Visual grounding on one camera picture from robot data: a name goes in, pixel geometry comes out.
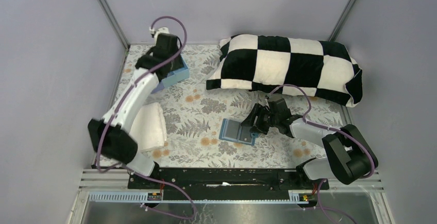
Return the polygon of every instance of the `white towel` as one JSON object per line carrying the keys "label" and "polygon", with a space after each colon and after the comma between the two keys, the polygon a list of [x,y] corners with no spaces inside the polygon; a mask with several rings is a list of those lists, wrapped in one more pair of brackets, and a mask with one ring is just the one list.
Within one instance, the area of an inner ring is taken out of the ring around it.
{"label": "white towel", "polygon": [[167,129],[161,105],[155,102],[143,106],[133,121],[129,135],[137,142],[140,152],[164,147]]}

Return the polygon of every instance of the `checkered pillow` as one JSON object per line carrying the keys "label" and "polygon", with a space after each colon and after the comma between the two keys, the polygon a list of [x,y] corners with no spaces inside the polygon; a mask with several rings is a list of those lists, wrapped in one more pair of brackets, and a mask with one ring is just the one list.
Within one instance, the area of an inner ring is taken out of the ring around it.
{"label": "checkered pillow", "polygon": [[[270,92],[282,84],[301,87],[308,96],[347,107],[361,101],[362,70],[337,42],[274,36],[236,35],[220,41],[220,65],[206,89]],[[301,95],[293,87],[277,93]]]}

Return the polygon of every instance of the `gray wall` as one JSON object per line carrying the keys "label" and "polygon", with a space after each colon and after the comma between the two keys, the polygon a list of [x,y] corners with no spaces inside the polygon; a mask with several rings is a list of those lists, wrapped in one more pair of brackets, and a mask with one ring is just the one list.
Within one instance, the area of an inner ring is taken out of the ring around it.
{"label": "gray wall", "polygon": [[352,109],[378,156],[397,224],[435,223],[435,0],[358,0],[342,30],[364,72]]}
{"label": "gray wall", "polygon": [[97,0],[0,0],[0,223],[64,223],[124,50]]}
{"label": "gray wall", "polygon": [[[328,39],[348,0],[107,0],[130,43],[151,42],[161,15],[179,18],[188,41],[217,43],[236,33]],[[174,22],[171,32],[182,35]]]}

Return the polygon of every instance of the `floor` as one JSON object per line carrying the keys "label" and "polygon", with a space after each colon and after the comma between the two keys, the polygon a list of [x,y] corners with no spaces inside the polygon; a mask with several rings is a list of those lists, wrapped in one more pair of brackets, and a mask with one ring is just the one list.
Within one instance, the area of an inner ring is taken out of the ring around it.
{"label": "floor", "polygon": [[[116,98],[128,86],[136,60],[150,46],[133,45],[123,69]],[[244,120],[253,105],[265,103],[265,93],[247,90],[206,90],[205,80],[219,64],[217,45],[187,45],[182,57],[190,70],[190,78],[168,89],[150,95],[145,104],[159,102],[164,110],[167,142],[161,149],[146,152],[164,167],[244,167],[294,168],[313,158],[325,156],[324,150],[312,143],[291,139],[271,128],[268,135],[257,138],[254,146],[219,140],[224,118]],[[302,96],[286,96],[292,113],[303,114],[308,108]],[[340,105],[311,97],[313,121],[341,126]],[[113,164],[101,158],[101,166]]]}

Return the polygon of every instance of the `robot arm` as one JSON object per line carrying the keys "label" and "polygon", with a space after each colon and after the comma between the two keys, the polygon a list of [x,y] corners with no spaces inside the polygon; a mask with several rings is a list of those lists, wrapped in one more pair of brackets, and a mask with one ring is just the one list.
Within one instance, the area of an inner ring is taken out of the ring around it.
{"label": "robot arm", "polygon": [[[323,147],[326,158],[313,158],[296,167],[308,180],[336,177],[344,184],[351,184],[370,171],[369,158],[355,143],[336,131],[307,124],[301,115],[292,115],[280,96],[269,99],[268,106],[256,104],[241,125],[250,126],[253,133],[263,134],[267,134],[270,127],[276,127],[280,133],[291,138],[304,139]],[[378,166],[377,158],[357,127],[346,125],[332,128],[340,129],[356,139],[369,152],[375,167]]]}
{"label": "robot arm", "polygon": [[138,151],[138,143],[129,135],[132,124],[149,94],[169,72],[183,67],[179,55],[172,63],[164,65],[152,74],[146,73],[152,67],[162,63],[179,50],[177,36],[169,34],[167,28],[160,28],[154,33],[155,46],[138,59],[135,71],[129,82],[112,108],[100,120],[92,119],[88,123],[91,142],[97,152],[103,129],[111,122],[102,145],[102,154],[115,159],[128,168],[145,176],[150,176],[155,163],[152,159]]}

